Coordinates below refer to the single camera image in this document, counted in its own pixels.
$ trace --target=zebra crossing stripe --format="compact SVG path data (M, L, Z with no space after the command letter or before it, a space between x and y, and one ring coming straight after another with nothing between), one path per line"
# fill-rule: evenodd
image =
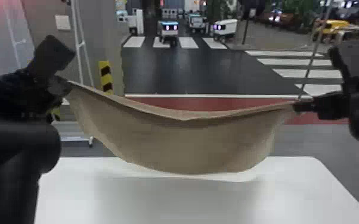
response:
M309 59L273 59L273 58L259 58L258 61L268 66L307 66ZM330 60L314 60L314 66L332 66Z
M305 69L273 69L277 74L285 78L303 78ZM341 79L339 70L310 70L309 78L313 79Z
M181 47L184 49L198 49L196 42L193 40L193 38L184 37L184 38L178 38L179 43L181 44Z
M312 56L311 51L245 51L251 56ZM322 54L316 54L316 57L323 57Z
M129 40L124 44L124 48L140 48L145 41L144 36L131 36Z
M170 48L170 44L169 43L166 43L166 44L161 43L159 40L159 37L156 36L154 38L153 48Z
M295 84L295 86L301 89L302 84ZM304 91L311 96L319 96L329 92L341 91L341 85L306 84Z
M227 49L226 46L224 46L222 43L214 41L213 38L203 38L203 40L207 45L209 45L211 49Z

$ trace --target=toy car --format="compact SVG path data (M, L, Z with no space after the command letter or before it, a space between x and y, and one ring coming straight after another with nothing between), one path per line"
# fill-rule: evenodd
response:
M197 30L199 30L201 33L205 33L206 18L201 17L200 14L189 14L188 27L192 33L196 33Z
M213 25L214 40L225 43L227 39L233 38L237 29L237 22L238 20L236 18L217 21Z
M157 24L157 35L160 42L170 42L170 46L178 44L178 22L176 21L159 21Z
M316 21L317 28L312 38L313 41L316 41L318 38L322 22L322 20ZM327 24L323 30L323 36L321 37L321 41L324 42L324 40L327 38L334 39L337 35L337 32L339 31L337 29L346 28L348 26L350 26L350 23L345 20L327 20Z

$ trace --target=white delivery robot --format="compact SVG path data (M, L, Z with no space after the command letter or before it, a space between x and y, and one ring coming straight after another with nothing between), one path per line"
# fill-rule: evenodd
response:
M157 24L157 35L160 42L170 42L170 46L178 44L178 22L176 21L159 21Z
M199 30L201 33L205 33L206 18L201 17L200 14L189 14L188 27L192 31L192 33L196 33L197 30Z
M238 20L236 18L217 21L213 25L213 38L215 41L225 43L227 39L233 38L237 30Z

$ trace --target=yellow car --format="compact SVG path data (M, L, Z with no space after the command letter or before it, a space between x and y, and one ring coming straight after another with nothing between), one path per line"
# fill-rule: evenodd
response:
M318 34L321 30L322 22L323 22L322 20L316 21L317 28L313 35L313 41L317 40ZM348 27L350 25L351 24L345 20L327 20L327 24L323 30L323 36L321 37L321 41L324 41L329 35L330 35L330 39L334 39L335 36L337 35L337 33L340 31L340 30L336 30L336 29Z

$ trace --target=cloth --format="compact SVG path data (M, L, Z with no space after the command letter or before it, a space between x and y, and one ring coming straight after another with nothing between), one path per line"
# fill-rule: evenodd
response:
M240 172L272 150L290 102L230 111L179 111L72 82L67 96L83 131L128 163L183 174Z

